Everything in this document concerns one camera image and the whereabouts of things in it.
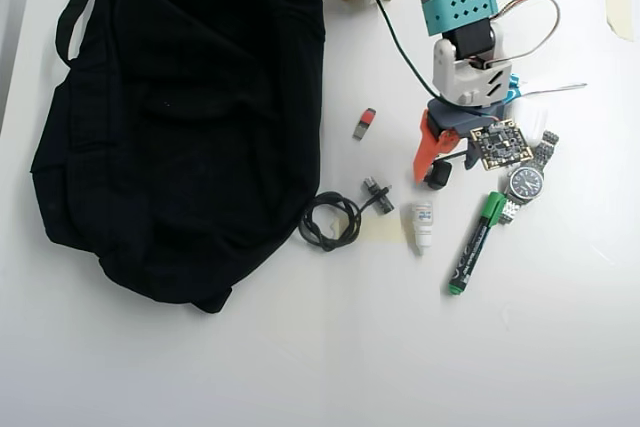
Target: watch dial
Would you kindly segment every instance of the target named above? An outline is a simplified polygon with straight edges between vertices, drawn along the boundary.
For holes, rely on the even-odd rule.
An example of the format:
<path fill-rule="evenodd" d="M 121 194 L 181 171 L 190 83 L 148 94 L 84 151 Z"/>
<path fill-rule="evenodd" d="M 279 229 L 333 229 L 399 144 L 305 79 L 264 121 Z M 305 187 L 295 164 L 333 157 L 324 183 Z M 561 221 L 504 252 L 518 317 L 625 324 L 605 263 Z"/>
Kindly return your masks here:
<path fill-rule="evenodd" d="M 521 199 L 531 200 L 542 191 L 543 181 L 540 172 L 530 167 L 523 167 L 511 176 L 511 190 Z"/>

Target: metal watch band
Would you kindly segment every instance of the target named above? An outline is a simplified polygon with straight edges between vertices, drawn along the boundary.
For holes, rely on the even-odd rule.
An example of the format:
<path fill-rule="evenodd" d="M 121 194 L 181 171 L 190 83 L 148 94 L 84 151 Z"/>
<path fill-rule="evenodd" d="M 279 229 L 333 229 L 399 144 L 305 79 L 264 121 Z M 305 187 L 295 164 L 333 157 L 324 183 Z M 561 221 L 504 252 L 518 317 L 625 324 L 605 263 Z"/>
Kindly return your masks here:
<path fill-rule="evenodd" d="M 533 160 L 526 163 L 529 167 L 534 167 L 542 172 L 546 165 L 553 157 L 553 153 L 555 152 L 555 147 L 560 137 L 550 131 L 546 131 L 542 135 L 542 142 L 535 148 L 533 152 Z"/>
<path fill-rule="evenodd" d="M 504 208 L 502 209 L 502 214 L 500 215 L 500 223 L 501 224 L 510 224 L 515 219 L 516 214 L 522 207 L 521 204 L 516 203 L 512 200 L 510 195 L 507 195 L 507 203 L 504 204 Z"/>

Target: white cable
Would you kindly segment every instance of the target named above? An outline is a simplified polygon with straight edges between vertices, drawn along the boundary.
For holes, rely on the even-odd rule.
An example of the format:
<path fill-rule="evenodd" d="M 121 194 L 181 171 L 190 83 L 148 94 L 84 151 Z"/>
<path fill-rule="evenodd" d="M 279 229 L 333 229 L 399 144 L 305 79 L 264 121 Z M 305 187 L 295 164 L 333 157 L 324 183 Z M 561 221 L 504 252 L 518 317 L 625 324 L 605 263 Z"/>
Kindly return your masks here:
<path fill-rule="evenodd" d="M 516 7 L 518 7 L 518 6 L 524 4 L 525 2 L 528 2 L 528 1 L 530 1 L 530 0 L 512 0 L 507 5 L 505 5 L 500 12 L 498 12 L 496 15 L 491 17 L 491 20 L 493 21 L 493 20 L 499 19 L 500 17 L 504 17 L 509 12 L 511 12 L 513 9 L 515 9 Z M 484 61 L 483 62 L 484 68 L 491 67 L 493 64 L 497 64 L 499 62 L 509 62 L 511 60 L 521 59 L 522 57 L 526 57 L 528 55 L 533 54 L 540 47 L 542 47 L 544 44 L 547 43 L 547 41 L 558 30 L 558 26 L 560 25 L 560 19 L 562 17 L 562 13 L 561 13 L 561 10 L 560 10 L 560 5 L 558 4 L 558 2 L 556 2 L 555 0 L 548 0 L 548 1 L 551 2 L 553 4 L 553 6 L 555 7 L 555 9 L 556 9 L 556 22 L 553 25 L 551 31 L 547 34 L 547 36 L 544 39 L 542 39 L 542 42 L 540 42 L 538 45 L 536 45 L 533 49 L 531 49 L 531 50 L 529 50 L 529 51 L 527 51 L 527 52 L 525 52 L 523 54 L 518 54 L 518 55 L 511 56 L 511 57 L 505 57 L 503 59 L 493 59 L 493 60 Z"/>

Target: black cord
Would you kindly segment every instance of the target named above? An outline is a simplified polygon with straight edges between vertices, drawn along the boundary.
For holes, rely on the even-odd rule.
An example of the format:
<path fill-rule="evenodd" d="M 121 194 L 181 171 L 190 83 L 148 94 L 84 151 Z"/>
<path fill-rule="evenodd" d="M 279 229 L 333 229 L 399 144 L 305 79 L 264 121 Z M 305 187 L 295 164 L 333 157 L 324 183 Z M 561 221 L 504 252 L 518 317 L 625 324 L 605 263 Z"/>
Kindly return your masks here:
<path fill-rule="evenodd" d="M 358 235 L 360 235 L 362 212 L 388 193 L 388 187 L 381 189 L 380 192 L 367 200 L 362 207 L 358 207 L 353 200 L 347 199 L 338 192 L 325 192 L 320 194 L 311 201 L 304 211 L 302 220 L 300 220 L 300 224 L 298 225 L 300 235 L 304 240 L 316 247 L 321 247 L 325 252 L 332 252 L 339 247 L 352 244 L 358 238 Z M 321 205 L 333 207 L 347 215 L 349 221 L 347 228 L 344 229 L 344 232 L 342 232 L 337 239 L 330 239 L 322 235 L 320 227 L 313 221 L 313 211 Z"/>
<path fill-rule="evenodd" d="M 464 111 L 464 112 L 466 112 L 468 114 L 476 115 L 478 117 L 485 117 L 485 114 L 483 114 L 481 112 L 475 112 L 473 110 L 473 109 L 480 109 L 480 108 L 482 108 L 482 106 L 480 106 L 480 105 L 459 105 L 459 104 L 454 104 L 453 102 L 450 102 L 449 100 L 445 99 L 442 95 L 437 94 L 435 92 L 435 90 L 431 88 L 431 86 L 424 80 L 422 75 L 420 75 L 420 72 L 418 71 L 416 66 L 413 65 L 413 62 L 411 62 L 411 59 L 409 58 L 407 53 L 404 51 L 404 49 L 400 45 L 400 41 L 398 40 L 398 36 L 396 35 L 396 31 L 394 30 L 393 25 L 391 24 L 391 19 L 389 19 L 389 16 L 387 15 L 387 11 L 385 10 L 384 5 L 382 4 L 382 0 L 375 0 L 375 1 L 376 1 L 376 4 L 378 4 L 378 8 L 380 9 L 380 12 L 382 13 L 382 17 L 384 17 L 384 20 L 387 23 L 387 27 L 389 28 L 389 33 L 391 34 L 391 38 L 393 39 L 393 43 L 396 44 L 396 48 L 398 49 L 398 52 L 400 52 L 400 55 L 402 56 L 404 61 L 407 63 L 407 65 L 409 66 L 411 71 L 413 72 L 413 75 L 416 76 L 416 78 L 422 84 L 422 86 L 425 88 L 425 90 L 427 92 L 429 92 L 429 94 L 433 98 L 438 99 L 440 102 L 442 102 L 443 104 L 445 104 L 448 107 L 453 107 L 455 109 L 462 110 L 462 111 Z"/>

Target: watch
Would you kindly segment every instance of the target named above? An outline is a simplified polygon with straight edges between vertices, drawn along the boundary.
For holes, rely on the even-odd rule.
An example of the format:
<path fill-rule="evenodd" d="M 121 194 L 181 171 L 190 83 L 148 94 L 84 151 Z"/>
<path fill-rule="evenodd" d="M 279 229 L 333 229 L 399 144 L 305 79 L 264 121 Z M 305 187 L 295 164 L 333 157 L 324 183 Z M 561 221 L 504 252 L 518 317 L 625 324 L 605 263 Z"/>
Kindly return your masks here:
<path fill-rule="evenodd" d="M 513 222 L 520 207 L 540 196 L 544 185 L 544 168 L 551 160 L 558 140 L 560 138 L 556 134 L 546 131 L 542 136 L 542 142 L 534 150 L 533 159 L 524 162 L 509 174 L 505 192 L 507 203 L 500 216 L 501 224 Z"/>

